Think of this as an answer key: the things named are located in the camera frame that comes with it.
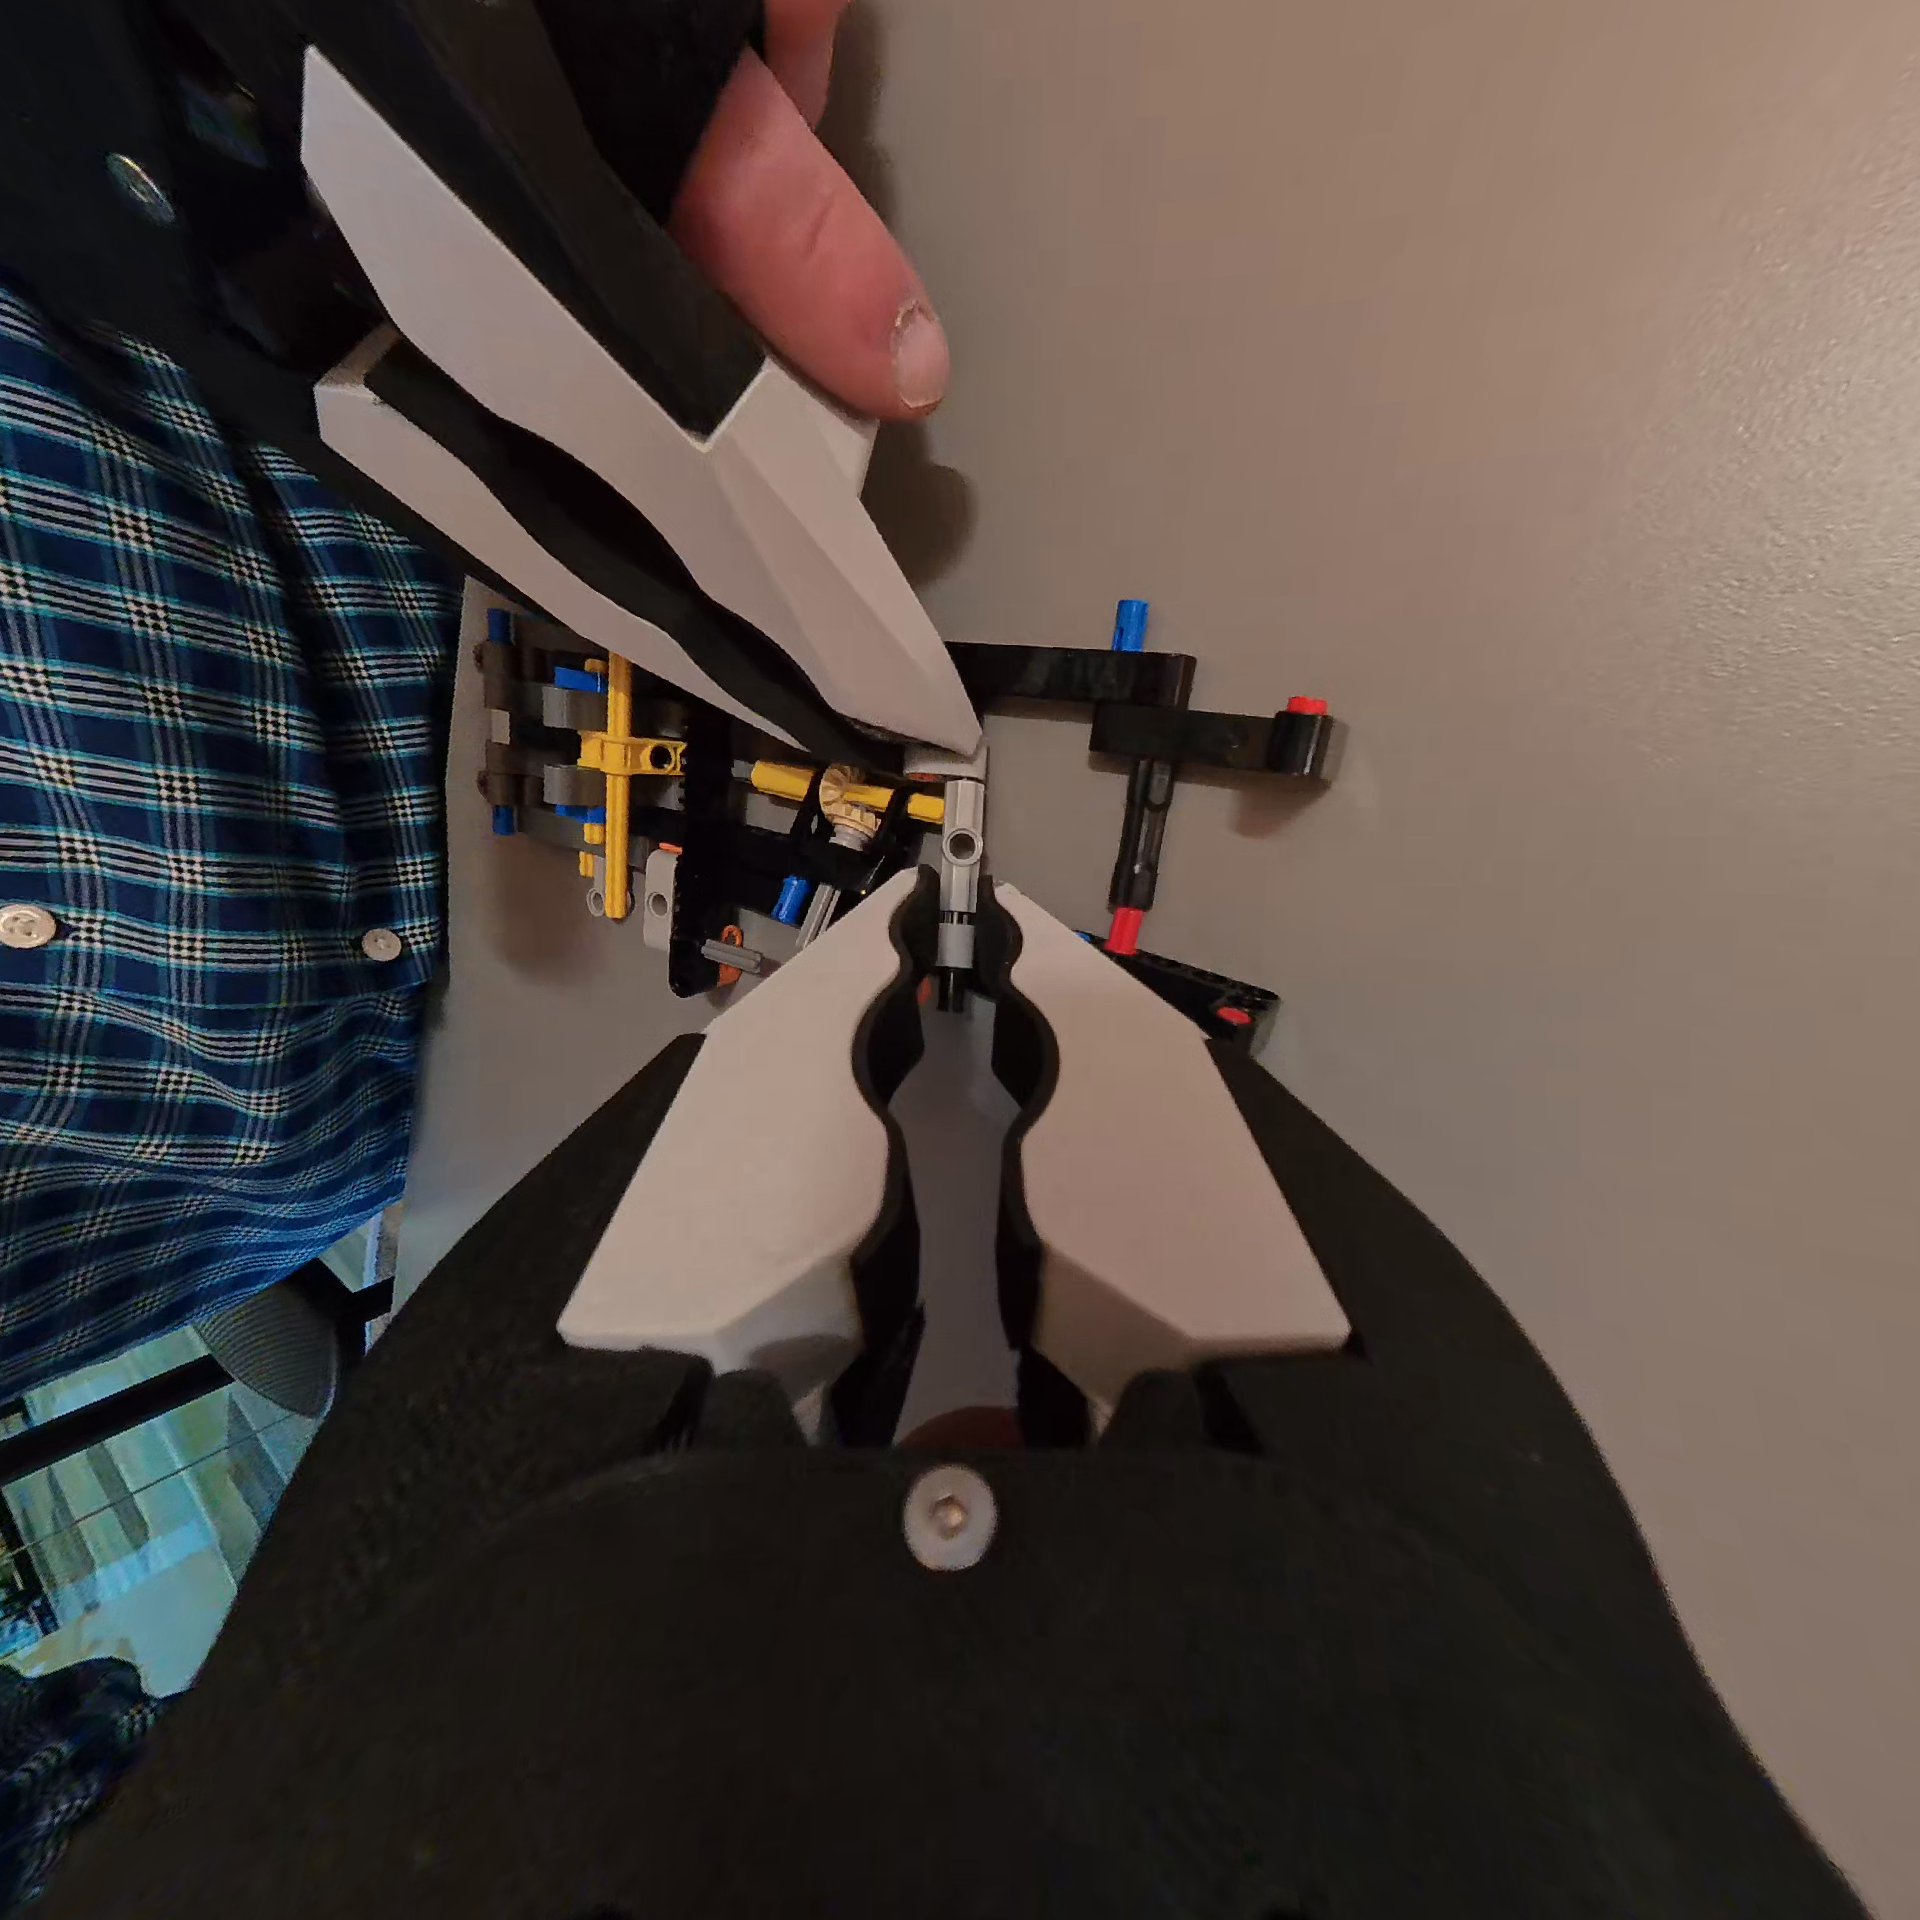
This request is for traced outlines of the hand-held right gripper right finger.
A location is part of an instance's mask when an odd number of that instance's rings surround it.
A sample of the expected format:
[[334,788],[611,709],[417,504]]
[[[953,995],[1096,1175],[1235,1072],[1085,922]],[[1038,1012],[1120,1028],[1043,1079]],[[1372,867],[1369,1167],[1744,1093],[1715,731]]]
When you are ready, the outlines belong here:
[[1341,1350],[1353,1332],[1203,1031],[992,887],[999,1318],[1030,1445],[1085,1445],[1147,1373]]

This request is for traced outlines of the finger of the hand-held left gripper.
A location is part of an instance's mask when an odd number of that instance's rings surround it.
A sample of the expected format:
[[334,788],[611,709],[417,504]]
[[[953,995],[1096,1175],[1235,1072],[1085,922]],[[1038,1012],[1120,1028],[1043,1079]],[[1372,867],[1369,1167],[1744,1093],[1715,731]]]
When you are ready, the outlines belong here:
[[316,389],[323,442],[520,604],[700,703],[849,760],[971,758],[975,709],[861,500],[872,429],[776,359],[691,436],[598,351],[555,396],[582,451],[380,327]]
[[525,606],[796,748],[971,748],[861,500],[872,421],[709,287],[551,43],[305,43],[300,155],[373,319],[323,446]]

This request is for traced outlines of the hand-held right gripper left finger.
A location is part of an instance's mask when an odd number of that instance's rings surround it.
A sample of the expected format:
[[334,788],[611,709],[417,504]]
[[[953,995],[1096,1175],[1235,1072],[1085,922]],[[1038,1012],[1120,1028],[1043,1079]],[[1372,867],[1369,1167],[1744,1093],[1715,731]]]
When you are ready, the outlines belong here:
[[923,1338],[920,1226],[894,1116],[923,1054],[923,874],[904,870],[713,1019],[559,1315],[582,1350],[660,1350],[823,1395],[888,1445]]

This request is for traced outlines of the multicolour lego gear assembly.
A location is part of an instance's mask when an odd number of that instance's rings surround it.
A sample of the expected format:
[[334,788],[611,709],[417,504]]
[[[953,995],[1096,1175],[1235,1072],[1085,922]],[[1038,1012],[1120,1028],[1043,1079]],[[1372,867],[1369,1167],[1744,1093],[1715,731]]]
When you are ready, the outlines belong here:
[[[486,748],[477,791],[497,836],[574,853],[587,909],[665,957],[678,996],[768,975],[917,868],[942,908],[943,781],[983,755],[827,758],[692,702],[549,620],[488,608],[471,650]],[[768,948],[761,932],[773,930]]]

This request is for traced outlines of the black lego arm assembly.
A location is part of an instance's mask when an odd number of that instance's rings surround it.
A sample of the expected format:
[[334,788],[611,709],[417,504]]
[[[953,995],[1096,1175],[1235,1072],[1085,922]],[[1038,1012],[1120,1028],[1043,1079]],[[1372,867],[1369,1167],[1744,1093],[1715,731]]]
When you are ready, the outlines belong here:
[[1007,703],[1089,709],[1093,755],[1127,760],[1120,845],[1104,947],[1139,952],[1161,879],[1168,808],[1189,773],[1325,787],[1347,748],[1347,724],[1324,700],[1293,694],[1268,716],[1193,706],[1195,661],[1149,651],[1149,606],[1116,606],[1105,650],[1036,642],[959,642],[949,650],[977,710]]

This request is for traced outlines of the black metal railing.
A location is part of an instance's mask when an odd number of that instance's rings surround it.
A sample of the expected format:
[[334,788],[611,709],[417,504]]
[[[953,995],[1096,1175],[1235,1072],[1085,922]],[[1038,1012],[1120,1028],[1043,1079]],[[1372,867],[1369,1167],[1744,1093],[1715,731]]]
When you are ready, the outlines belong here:
[[368,1223],[364,1285],[350,1287],[327,1260],[189,1325],[204,1356],[141,1379],[3,1445],[3,1484],[21,1482],[105,1445],[177,1407],[241,1384],[280,1410],[320,1420],[366,1356],[375,1320],[393,1309],[393,1245]]

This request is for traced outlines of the blue plaid shirt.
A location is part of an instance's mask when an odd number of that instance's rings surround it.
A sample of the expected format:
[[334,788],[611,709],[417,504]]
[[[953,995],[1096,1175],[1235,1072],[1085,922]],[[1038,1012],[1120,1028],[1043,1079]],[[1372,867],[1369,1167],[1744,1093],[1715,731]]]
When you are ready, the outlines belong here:
[[5,1399],[399,1197],[462,573],[3,294]]

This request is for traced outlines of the person's left hand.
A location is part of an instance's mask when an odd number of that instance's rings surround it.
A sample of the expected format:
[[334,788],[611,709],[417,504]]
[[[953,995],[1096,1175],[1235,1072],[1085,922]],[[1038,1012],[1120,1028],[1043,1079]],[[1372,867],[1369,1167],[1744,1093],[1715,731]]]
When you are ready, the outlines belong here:
[[843,2],[763,5],[667,229],[812,383],[875,421],[927,415],[951,350],[920,277],[820,140]]

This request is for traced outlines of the black lego beam red pin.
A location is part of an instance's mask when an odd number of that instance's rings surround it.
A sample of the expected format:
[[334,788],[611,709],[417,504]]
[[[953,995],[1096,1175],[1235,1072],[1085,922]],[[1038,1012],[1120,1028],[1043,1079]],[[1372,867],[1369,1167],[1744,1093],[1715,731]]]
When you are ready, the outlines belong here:
[[1193,966],[1153,950],[1120,950],[1083,932],[1118,970],[1193,1021],[1207,1039],[1255,1058],[1280,1012],[1280,996],[1257,982]]

